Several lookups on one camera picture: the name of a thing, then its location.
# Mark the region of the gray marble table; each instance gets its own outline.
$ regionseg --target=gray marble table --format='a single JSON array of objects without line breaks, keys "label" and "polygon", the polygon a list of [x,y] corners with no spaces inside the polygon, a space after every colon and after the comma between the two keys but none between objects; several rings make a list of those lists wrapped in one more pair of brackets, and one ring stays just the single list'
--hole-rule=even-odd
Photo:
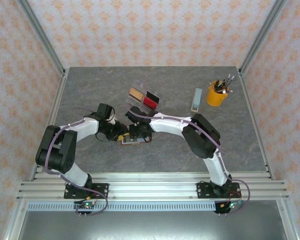
[{"label": "gray marble table", "polygon": [[[230,87],[233,93],[219,107],[208,105],[209,82],[227,78],[228,74],[235,75]],[[161,94],[159,112],[177,117],[194,115],[191,104],[195,88],[202,88],[199,113],[221,134],[222,157],[227,170],[265,170],[235,67],[71,67],[55,124],[65,125],[79,120],[72,113],[73,107],[96,111],[99,103],[114,107],[119,121],[131,124],[125,117],[129,109],[125,101],[134,80]],[[87,114],[81,110],[76,113]],[[203,160],[192,153],[182,137],[168,133],[154,133],[151,143],[129,146],[101,142],[92,135],[77,143],[75,161],[88,173],[207,171]]]}]

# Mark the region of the patterned wallpaper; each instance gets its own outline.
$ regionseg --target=patterned wallpaper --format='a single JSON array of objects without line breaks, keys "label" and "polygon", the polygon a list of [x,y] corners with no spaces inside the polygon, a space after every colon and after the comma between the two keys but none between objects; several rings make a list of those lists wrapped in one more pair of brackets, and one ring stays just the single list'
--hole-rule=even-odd
[{"label": "patterned wallpaper", "polygon": [[29,0],[63,66],[240,66],[275,0]]},{"label": "patterned wallpaper", "polygon": [[270,161],[300,226],[300,0],[288,0],[244,76]]},{"label": "patterned wallpaper", "polygon": [[0,0],[0,240],[30,176],[60,75],[16,0]]}]

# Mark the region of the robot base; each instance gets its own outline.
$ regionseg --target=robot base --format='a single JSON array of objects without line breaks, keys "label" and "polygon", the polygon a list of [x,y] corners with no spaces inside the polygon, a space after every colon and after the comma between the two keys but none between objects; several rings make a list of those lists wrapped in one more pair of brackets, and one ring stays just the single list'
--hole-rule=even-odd
[{"label": "robot base", "polygon": [[[91,189],[101,192],[108,197],[109,183],[92,183]],[[82,190],[70,184],[65,185],[64,199],[85,199],[88,196],[90,196],[91,199],[104,199],[99,194],[92,193],[91,191]]]},{"label": "robot base", "polygon": [[230,192],[238,192],[241,194],[240,185],[237,182],[231,182],[227,187],[227,191],[222,195],[216,194],[210,182],[198,182],[196,184],[196,192],[198,199],[227,199],[230,197]]}]

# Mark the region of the yellow cup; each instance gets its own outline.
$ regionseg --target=yellow cup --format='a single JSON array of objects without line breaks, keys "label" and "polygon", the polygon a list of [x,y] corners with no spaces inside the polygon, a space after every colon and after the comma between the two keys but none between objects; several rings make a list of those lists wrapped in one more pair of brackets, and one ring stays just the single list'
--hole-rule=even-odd
[{"label": "yellow cup", "polygon": [[215,88],[213,87],[216,84],[217,81],[214,81],[210,86],[209,86],[209,92],[208,95],[206,96],[206,102],[213,106],[213,107],[218,107],[222,104],[222,101],[228,97],[228,93],[218,93],[215,91]]}]

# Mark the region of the orange floral wallpaper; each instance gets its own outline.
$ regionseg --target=orange floral wallpaper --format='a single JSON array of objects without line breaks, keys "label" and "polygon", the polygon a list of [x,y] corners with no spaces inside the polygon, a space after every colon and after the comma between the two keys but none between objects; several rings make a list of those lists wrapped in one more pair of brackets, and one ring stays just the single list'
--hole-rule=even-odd
[{"label": "orange floral wallpaper", "polygon": [[0,240],[30,176],[60,75],[16,0],[0,0]]},{"label": "orange floral wallpaper", "polygon": [[288,0],[244,76],[270,161],[300,225],[300,0]]},{"label": "orange floral wallpaper", "polygon": [[275,0],[30,0],[63,66],[240,66]]}]

